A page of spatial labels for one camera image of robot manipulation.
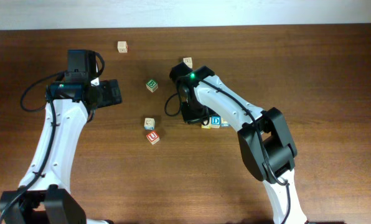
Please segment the baseball picture wooden block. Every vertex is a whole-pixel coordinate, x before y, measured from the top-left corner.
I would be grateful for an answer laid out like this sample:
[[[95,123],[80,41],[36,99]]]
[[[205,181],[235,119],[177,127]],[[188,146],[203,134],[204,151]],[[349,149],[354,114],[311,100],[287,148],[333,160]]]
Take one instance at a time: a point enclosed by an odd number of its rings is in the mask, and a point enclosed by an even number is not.
[[[147,130],[154,130],[155,129],[155,119],[154,118],[145,118],[144,119],[144,128]]]

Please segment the blue D letter block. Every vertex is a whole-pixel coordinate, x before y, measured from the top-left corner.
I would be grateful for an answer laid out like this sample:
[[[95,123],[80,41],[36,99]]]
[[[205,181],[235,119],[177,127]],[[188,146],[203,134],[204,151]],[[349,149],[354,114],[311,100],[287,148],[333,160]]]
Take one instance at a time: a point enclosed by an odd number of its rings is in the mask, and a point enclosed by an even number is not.
[[[222,119],[220,116],[211,116],[210,117],[210,125],[211,128],[220,128],[221,127]]]

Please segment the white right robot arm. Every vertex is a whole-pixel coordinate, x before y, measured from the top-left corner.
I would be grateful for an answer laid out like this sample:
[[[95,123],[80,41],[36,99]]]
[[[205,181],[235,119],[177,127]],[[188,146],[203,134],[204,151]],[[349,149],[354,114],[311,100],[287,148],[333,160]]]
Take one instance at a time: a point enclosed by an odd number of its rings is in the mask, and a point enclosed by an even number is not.
[[[275,223],[307,223],[294,183],[297,149],[280,110],[264,110],[229,89],[210,68],[180,63],[171,69],[180,110],[188,124],[224,119],[237,132],[242,161],[265,186]]]

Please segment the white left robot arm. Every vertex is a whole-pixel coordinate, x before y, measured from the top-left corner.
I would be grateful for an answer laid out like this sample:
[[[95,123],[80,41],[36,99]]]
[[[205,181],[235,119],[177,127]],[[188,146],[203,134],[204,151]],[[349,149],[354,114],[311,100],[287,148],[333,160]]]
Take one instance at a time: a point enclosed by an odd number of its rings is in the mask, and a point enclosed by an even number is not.
[[[70,194],[77,142],[93,111],[86,89],[53,83],[47,91],[45,120],[36,152],[17,190],[0,198],[0,223],[94,223]]]

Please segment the red U letter block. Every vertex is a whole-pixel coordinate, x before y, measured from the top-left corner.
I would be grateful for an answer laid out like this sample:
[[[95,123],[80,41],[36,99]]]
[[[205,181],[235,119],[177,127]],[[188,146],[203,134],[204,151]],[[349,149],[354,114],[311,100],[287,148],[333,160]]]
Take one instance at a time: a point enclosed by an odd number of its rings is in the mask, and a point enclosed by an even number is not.
[[[147,137],[148,141],[149,141],[152,145],[154,145],[154,144],[156,144],[157,142],[160,141],[160,137],[159,137],[159,135],[157,134],[157,132],[155,132],[155,131],[151,131],[150,133],[148,133],[148,134],[146,135],[146,137]]]

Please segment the yellow edged wooden block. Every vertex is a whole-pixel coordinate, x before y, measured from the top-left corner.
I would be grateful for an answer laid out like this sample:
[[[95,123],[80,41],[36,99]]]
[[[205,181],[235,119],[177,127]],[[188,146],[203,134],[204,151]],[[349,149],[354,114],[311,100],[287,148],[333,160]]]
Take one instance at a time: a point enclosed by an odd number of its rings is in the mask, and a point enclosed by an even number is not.
[[[201,124],[201,128],[202,129],[210,129],[212,126],[211,126],[211,124],[209,123],[209,124],[204,124],[204,123],[202,123]]]

